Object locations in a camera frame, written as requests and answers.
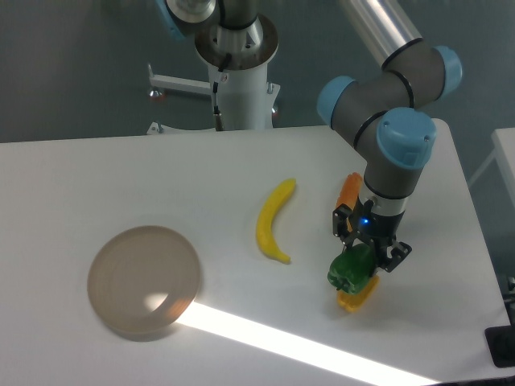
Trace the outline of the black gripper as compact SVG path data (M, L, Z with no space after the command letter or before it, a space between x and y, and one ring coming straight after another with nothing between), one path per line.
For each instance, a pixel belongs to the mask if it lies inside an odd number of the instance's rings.
M332 234L343 249L351 248L355 242L373 245L372 275L379 270L391 273L412 252L409 244L396 237L404 213L404 199L358 195L353 209L342 203L333 211Z

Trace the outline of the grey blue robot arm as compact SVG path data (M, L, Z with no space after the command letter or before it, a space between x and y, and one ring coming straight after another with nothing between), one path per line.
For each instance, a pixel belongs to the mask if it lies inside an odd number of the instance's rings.
M156 7L171 35L195 38L209 81L193 90L209 95L215 129L269 129L277 87L267 80L267 66L278 33L258 3L159 1ZM345 247L368 245L373 268L392 271L410 254L396 232L435 143L435 124L422 107L459 86L462 64L450 48L429 46L395 1L341 7L381 74L365 83L336 77L317 99L323 122L366 162L358 197L333 213L333 232Z

